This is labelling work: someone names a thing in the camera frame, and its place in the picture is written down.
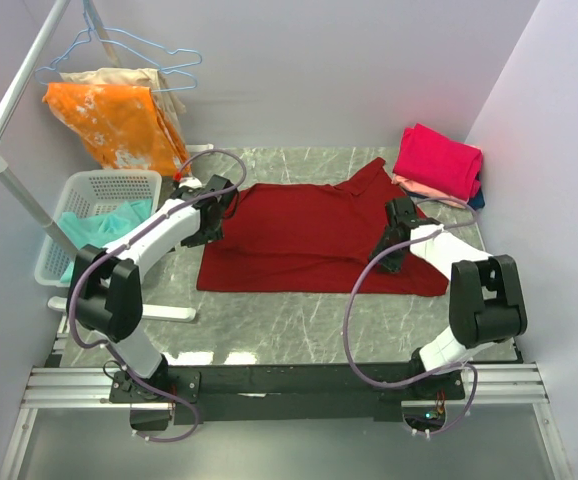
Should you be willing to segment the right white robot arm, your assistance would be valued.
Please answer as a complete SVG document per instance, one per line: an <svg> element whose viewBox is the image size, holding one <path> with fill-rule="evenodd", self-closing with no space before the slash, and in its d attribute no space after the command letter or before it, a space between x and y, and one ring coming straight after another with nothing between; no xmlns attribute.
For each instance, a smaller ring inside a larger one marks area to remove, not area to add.
<svg viewBox="0 0 578 480"><path fill-rule="evenodd" d="M370 264L398 274L417 257L448 280L448 326L414 355L413 395L429 399L443 386L442 367L464 363L497 343L525 333L528 321L515 260L491 255L455 236L452 225L424 218L408 197L385 205L387 225Z"/></svg>

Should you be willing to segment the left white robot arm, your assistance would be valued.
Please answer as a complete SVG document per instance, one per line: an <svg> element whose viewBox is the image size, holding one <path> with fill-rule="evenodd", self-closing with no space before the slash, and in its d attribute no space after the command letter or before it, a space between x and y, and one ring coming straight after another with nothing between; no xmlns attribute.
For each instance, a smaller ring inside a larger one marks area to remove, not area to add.
<svg viewBox="0 0 578 480"><path fill-rule="evenodd" d="M195 247L222 238L223 216L237 186L214 175L200 188L180 187L138 227L103 247L86 245L75 258L67 318L83 349L103 346L135 374L133 389L145 401L162 399L166 360L147 337L142 281L176 246Z"/></svg>

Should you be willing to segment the dark red t shirt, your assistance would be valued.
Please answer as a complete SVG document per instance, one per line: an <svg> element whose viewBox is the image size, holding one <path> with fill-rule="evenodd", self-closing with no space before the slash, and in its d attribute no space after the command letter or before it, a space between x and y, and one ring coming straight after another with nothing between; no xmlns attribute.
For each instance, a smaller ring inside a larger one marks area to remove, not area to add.
<svg viewBox="0 0 578 480"><path fill-rule="evenodd" d="M219 293L348 293L403 197L377 157L336 185L257 183L223 239L204 249L196 287Z"/></svg>

